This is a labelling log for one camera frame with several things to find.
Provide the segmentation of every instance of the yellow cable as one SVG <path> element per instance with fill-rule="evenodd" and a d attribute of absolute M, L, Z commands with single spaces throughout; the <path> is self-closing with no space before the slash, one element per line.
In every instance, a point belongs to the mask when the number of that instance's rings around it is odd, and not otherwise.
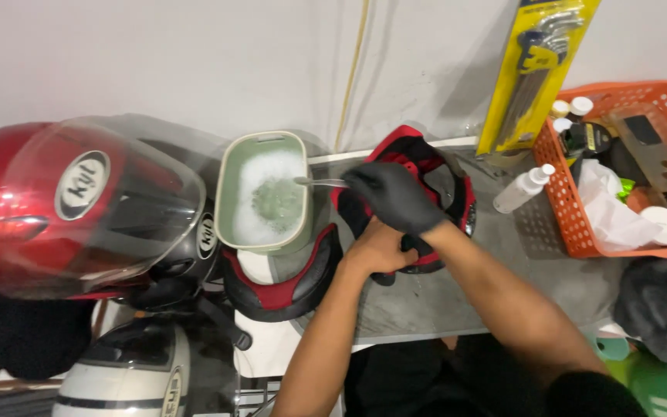
<path fill-rule="evenodd" d="M 349 70 L 349 81 L 346 84 L 346 94 L 344 95 L 344 104 L 341 108 L 341 118 L 339 119 L 339 129 L 336 132 L 336 141 L 333 142 L 333 152 L 339 152 L 339 141 L 341 140 L 341 131 L 344 128 L 344 119 L 346 119 L 346 111 L 349 108 L 349 94 L 351 93 L 351 85 L 354 82 L 354 74 L 357 72 L 357 63 L 359 62 L 359 49 L 362 47 L 362 37 L 365 34 L 365 26 L 367 25 L 367 14 L 370 10 L 370 0 L 362 0 L 362 18 L 359 20 L 359 33 L 357 33 L 357 46 L 354 49 L 354 58 L 351 60 L 351 70 Z"/>

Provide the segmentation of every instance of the white wall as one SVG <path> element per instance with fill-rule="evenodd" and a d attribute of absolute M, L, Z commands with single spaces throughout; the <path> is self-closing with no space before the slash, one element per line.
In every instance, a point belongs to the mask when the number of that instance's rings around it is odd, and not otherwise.
<path fill-rule="evenodd" d="M 517 0 L 372 0 L 340 151 L 487 109 Z M 0 0 L 0 125 L 135 112 L 332 151 L 360 0 Z M 604 0 L 567 86 L 667 78 L 667 3 Z"/>

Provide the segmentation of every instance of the white plastic bag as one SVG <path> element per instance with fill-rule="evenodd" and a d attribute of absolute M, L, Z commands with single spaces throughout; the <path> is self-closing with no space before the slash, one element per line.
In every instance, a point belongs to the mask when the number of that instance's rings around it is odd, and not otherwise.
<path fill-rule="evenodd" d="M 629 251 L 652 242 L 662 227 L 616 199 L 619 177 L 596 159 L 582 161 L 578 194 L 599 244 L 607 251 Z"/>

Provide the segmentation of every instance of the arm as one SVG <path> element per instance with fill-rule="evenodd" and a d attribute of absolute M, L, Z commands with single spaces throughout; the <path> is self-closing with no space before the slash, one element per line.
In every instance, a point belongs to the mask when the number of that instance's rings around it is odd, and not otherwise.
<path fill-rule="evenodd" d="M 439 253 L 493 335 L 545 385 L 568 370 L 606 373 L 567 315 L 473 244 L 403 166 L 366 163 L 342 178 L 384 223 L 421 236 Z"/>
<path fill-rule="evenodd" d="M 398 270 L 418 258 L 415 249 L 400 251 L 402 236 L 373 217 L 349 248 L 284 373 L 273 417 L 330 414 L 344 385 L 359 295 L 367 277 L 372 272 Z"/>
<path fill-rule="evenodd" d="M 493 336 L 542 384 L 548 386 L 568 371 L 607 373 L 583 334 L 552 300 L 472 243 L 453 223 L 442 222 L 422 238 L 439 253 Z"/>

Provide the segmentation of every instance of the hand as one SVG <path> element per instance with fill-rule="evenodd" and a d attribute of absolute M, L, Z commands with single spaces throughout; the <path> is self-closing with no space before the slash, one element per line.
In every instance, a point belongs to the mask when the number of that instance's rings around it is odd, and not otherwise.
<path fill-rule="evenodd" d="M 392 272 L 411 265 L 419 258 L 415 249 L 400 251 L 403 233 L 372 216 L 365 232 L 359 236 L 342 259 L 342 264 L 366 273 Z"/>
<path fill-rule="evenodd" d="M 411 236 L 420 236 L 447 218 L 400 164 L 366 163 L 341 178 L 365 198 L 383 223 Z"/>

